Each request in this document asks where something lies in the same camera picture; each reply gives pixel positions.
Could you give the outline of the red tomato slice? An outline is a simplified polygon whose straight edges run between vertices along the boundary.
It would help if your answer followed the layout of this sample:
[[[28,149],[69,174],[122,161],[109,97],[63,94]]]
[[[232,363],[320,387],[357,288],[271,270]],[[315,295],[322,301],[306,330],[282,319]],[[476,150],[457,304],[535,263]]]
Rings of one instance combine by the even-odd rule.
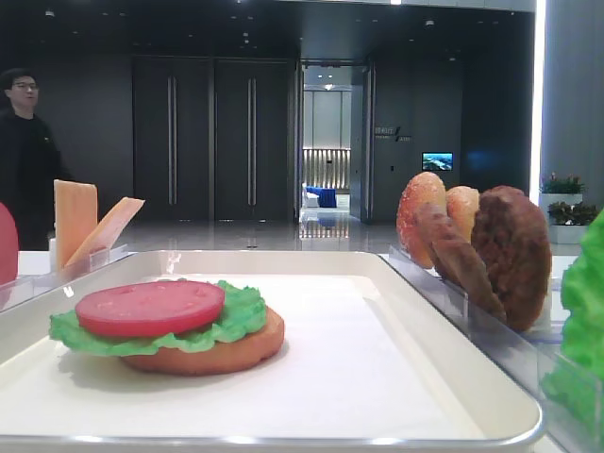
[[[19,240],[14,219],[0,204],[0,283],[5,285],[18,275]]]
[[[151,338],[213,322],[225,299],[225,291],[210,283],[157,281],[88,294],[75,313],[79,324],[96,335]]]

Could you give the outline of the left brown meat patty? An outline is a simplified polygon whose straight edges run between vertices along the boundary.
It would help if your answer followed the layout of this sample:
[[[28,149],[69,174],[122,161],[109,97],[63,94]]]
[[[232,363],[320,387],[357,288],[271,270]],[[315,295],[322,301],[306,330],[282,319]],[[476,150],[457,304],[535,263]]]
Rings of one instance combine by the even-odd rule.
[[[446,210],[425,204],[416,220],[439,275],[463,288],[470,302],[499,321],[506,322],[505,308],[493,291],[483,260],[460,234]]]

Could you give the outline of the right orange cheese slice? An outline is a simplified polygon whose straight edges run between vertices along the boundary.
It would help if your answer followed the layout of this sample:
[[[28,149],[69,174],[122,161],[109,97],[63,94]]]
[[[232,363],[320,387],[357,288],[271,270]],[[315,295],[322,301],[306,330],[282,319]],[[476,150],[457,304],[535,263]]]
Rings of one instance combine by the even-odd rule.
[[[101,250],[111,250],[122,231],[144,203],[143,199],[123,197],[102,218],[82,245],[67,260],[66,265],[75,264]]]

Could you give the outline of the right brown meat patty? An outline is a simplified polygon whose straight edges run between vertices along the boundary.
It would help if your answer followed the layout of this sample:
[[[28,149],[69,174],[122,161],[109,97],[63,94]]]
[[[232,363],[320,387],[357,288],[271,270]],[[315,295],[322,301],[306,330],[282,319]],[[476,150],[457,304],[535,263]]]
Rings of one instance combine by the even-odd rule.
[[[542,312],[552,266],[543,212],[514,187],[487,190],[479,197],[471,244],[486,265],[507,325],[530,329]]]

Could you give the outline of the left orange cheese slice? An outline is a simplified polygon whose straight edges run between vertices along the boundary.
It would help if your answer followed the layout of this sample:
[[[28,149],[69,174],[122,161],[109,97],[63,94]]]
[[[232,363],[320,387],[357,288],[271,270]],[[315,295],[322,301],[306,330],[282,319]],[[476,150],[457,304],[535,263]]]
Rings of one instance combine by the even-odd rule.
[[[97,226],[98,198],[93,184],[54,180],[56,265],[64,268]]]

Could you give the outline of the standing green lettuce leaf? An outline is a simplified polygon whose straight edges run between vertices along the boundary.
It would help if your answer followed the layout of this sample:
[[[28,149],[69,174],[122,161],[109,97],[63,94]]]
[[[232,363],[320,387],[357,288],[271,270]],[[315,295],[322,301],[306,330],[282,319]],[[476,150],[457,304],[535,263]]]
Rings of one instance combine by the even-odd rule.
[[[603,440],[603,219],[581,240],[581,253],[562,276],[562,306],[570,312],[561,352],[542,388]]]

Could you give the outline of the sesame bun top left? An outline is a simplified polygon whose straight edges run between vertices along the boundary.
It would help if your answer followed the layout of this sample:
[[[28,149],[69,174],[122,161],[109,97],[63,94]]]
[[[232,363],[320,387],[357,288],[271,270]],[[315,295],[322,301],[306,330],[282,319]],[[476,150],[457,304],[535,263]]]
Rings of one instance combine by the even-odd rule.
[[[416,220],[420,208],[425,204],[446,210],[445,185],[432,172],[414,176],[403,190],[396,212],[396,232],[403,248],[419,266],[433,266],[430,255],[421,238],[419,222]]]

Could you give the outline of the sesame bun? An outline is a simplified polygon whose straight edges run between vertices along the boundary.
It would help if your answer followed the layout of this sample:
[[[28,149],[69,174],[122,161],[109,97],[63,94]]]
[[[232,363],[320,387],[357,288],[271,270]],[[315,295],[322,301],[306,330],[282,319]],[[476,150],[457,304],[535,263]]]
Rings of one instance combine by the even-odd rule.
[[[432,172],[414,176],[403,190],[396,212],[396,232],[403,248],[419,266],[433,266],[430,255],[421,238],[419,222],[416,220],[420,208],[425,204],[446,210],[445,185]]]
[[[475,224],[475,215],[479,207],[479,192],[468,186],[456,186],[445,194],[447,214],[467,241]]]

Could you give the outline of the dark double door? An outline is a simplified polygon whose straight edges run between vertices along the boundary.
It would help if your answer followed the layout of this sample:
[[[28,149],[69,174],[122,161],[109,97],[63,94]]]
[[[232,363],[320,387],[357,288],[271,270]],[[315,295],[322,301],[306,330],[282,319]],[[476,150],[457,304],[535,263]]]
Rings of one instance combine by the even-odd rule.
[[[293,69],[286,59],[135,59],[143,218],[289,220]]]

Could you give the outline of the white rectangular metal tray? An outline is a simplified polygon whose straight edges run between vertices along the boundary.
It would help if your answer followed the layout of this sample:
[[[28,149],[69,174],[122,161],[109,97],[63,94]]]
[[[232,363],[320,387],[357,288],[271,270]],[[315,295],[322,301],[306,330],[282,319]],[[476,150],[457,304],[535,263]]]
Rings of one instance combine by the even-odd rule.
[[[170,377],[47,335],[86,294],[179,278],[257,288],[281,351]],[[5,452],[528,452],[543,433],[538,401],[369,253],[142,252],[1,315]]]

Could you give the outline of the sesame bun top right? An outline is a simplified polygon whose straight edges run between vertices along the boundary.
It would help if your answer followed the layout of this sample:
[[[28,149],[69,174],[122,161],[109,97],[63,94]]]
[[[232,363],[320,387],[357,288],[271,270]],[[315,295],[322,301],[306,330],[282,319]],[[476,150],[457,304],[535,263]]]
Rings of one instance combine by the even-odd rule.
[[[445,194],[447,214],[467,241],[475,224],[475,215],[479,207],[479,192],[468,186],[456,186]]]

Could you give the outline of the bottom bun slice on tray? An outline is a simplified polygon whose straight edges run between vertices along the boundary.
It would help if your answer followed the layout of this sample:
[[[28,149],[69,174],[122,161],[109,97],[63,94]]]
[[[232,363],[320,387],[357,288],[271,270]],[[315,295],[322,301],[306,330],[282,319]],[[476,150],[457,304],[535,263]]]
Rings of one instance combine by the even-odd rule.
[[[282,317],[268,308],[265,326],[234,343],[218,343],[205,352],[186,353],[162,347],[154,355],[125,356],[121,361],[143,372],[175,376],[209,376],[240,372],[275,356],[284,343]]]

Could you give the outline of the clear long strip right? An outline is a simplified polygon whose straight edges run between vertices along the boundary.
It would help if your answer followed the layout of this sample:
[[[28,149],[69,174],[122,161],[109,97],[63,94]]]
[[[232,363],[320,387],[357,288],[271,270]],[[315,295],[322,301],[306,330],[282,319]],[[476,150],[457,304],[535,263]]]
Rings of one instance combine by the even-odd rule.
[[[516,333],[471,304],[465,293],[414,264],[393,245],[388,262],[432,306],[545,409],[547,434],[567,452],[603,450],[603,381],[562,353],[562,322],[546,311]]]

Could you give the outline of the potted plants in white planter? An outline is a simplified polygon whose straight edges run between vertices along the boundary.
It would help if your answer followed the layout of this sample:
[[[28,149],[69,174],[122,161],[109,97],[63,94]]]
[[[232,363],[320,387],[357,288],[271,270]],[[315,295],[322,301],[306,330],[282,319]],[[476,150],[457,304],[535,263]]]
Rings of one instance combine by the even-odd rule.
[[[579,244],[599,209],[584,202],[584,183],[579,176],[558,177],[554,172],[542,179],[539,207],[548,223],[554,244]]]

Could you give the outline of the person in black clothes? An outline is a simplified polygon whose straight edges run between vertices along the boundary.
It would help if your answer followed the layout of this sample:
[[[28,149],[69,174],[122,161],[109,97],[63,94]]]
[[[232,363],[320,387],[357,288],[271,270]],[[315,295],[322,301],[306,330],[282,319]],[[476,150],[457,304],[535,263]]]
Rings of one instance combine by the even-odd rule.
[[[1,203],[22,250],[44,250],[54,230],[54,181],[71,180],[50,127],[35,113],[39,85],[24,68],[1,74]]]

